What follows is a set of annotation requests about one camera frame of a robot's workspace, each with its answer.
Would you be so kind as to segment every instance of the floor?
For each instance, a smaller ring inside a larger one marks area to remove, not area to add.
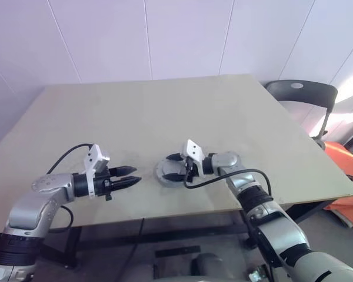
[[[236,214],[225,213],[146,220],[143,232],[197,228],[213,224],[227,225],[237,219]],[[139,221],[132,221],[129,223],[89,227],[83,231],[82,239],[136,234],[139,224]],[[353,267],[353,229],[344,227],[328,211],[318,212],[303,221],[300,226],[306,232],[314,250],[327,252]],[[197,253],[157,259],[154,252],[156,250],[199,245],[202,253],[210,252],[220,256],[234,277],[247,280],[248,272],[264,263],[264,261],[258,250],[249,251],[244,248],[243,240],[245,238],[246,235],[241,234],[142,244],[138,246],[133,256],[129,266],[129,273],[133,272],[131,269],[135,266],[156,264],[160,277],[188,275],[190,262],[198,255]],[[53,235],[47,241],[48,244],[55,247],[62,247],[63,238],[60,235]],[[115,281],[118,270],[130,251],[131,246],[125,246],[79,253],[80,265],[75,270],[64,269],[61,266],[41,260],[38,264],[34,282]],[[291,281],[280,268],[277,270],[277,280],[280,282]]]

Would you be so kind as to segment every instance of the black chair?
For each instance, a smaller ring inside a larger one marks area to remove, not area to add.
[[[268,82],[265,88],[277,101],[304,102],[327,109],[321,130],[313,137],[324,149],[321,139],[327,132],[325,127],[335,105],[337,89],[332,85],[306,80],[275,80]]]

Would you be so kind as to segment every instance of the chair backrest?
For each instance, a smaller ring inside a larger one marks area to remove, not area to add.
[[[331,113],[337,89],[328,84],[306,80],[275,80],[265,85],[277,101],[296,101],[327,108]]]

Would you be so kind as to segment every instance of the beige tabletop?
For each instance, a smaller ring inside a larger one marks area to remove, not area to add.
[[[154,167],[192,139],[205,153],[233,150],[263,170],[280,204],[353,195],[353,184],[249,75],[47,87],[0,143],[0,232],[19,196],[78,143],[109,152],[110,167],[130,165],[138,184],[68,206],[74,226],[235,210],[224,181],[200,189],[163,187]],[[81,172],[86,149],[55,172]],[[68,224],[59,211],[54,227]]]

